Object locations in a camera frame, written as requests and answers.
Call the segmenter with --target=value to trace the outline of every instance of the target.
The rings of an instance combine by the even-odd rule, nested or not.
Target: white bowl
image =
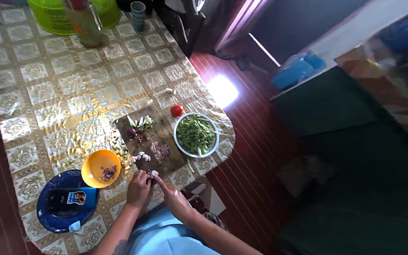
[[[177,133],[177,126],[178,126],[178,124],[179,124],[185,117],[190,116],[190,115],[197,115],[197,116],[200,116],[200,117],[202,117],[202,118],[204,118],[204,119],[207,119],[207,120],[210,122],[210,124],[211,124],[213,130],[214,130],[215,132],[218,131],[217,126],[215,125],[215,123],[213,123],[213,121],[212,121],[209,117],[207,117],[206,115],[201,114],[201,113],[187,113],[187,114],[184,114],[184,115],[180,116],[180,118],[177,120],[176,124],[174,125],[174,141],[176,142],[177,147],[178,147],[183,153],[185,153],[186,155],[188,155],[188,156],[190,156],[190,157],[203,158],[203,157],[210,156],[210,154],[214,153],[214,152],[217,150],[217,148],[218,148],[218,144],[219,144],[219,142],[220,142],[220,136],[219,136],[219,134],[215,134],[215,139],[213,140],[212,149],[210,149],[209,151],[207,151],[206,154],[202,154],[201,156],[200,156],[200,155],[191,154],[191,153],[185,151],[184,148],[182,148],[182,146],[179,144],[179,142],[178,142],[178,140],[177,140],[177,135],[176,135],[176,133]]]

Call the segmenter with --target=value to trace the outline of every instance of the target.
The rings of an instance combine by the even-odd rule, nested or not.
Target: cutting board
[[[187,160],[185,159],[184,154],[182,154],[176,146],[174,137],[168,130],[169,122],[166,117],[162,118],[160,116],[159,112],[155,108],[155,105],[147,106],[141,110],[129,114],[133,121],[139,121],[141,117],[144,118],[146,115],[149,115],[154,122],[153,128],[143,133],[145,136],[150,138],[150,141],[148,142],[139,142],[136,138],[130,139],[130,137],[128,137],[128,130],[132,127],[128,122],[127,116],[124,116],[115,122],[116,127],[121,133],[122,139],[124,139],[125,145],[127,146],[130,154],[132,156],[136,156],[140,152],[148,154],[151,157],[150,161],[145,161],[143,158],[140,160],[143,160],[144,165],[148,167],[149,170],[156,170],[157,172],[161,173],[161,176],[164,171],[171,173],[184,166],[187,163]],[[153,142],[158,142],[159,146],[167,144],[170,147],[170,153],[162,159],[161,164],[157,159],[155,159],[154,154],[150,149],[150,145]]]

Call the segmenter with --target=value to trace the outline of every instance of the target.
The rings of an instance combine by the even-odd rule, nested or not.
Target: light blue shirt
[[[127,255],[217,255],[202,244],[185,225],[162,204],[139,218],[128,239]]]

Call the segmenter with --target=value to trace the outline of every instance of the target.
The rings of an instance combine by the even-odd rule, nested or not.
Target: tattoo
[[[116,248],[114,248],[114,252],[111,255],[123,255],[127,252],[127,240],[120,240],[117,244]]]

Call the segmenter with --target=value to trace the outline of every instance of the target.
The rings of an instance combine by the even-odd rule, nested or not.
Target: forearm
[[[231,233],[207,220],[198,212],[184,224],[204,241],[208,247],[222,255],[261,254]]]
[[[121,255],[126,253],[127,240],[140,213],[139,208],[126,205],[110,231],[106,233],[93,255]]]

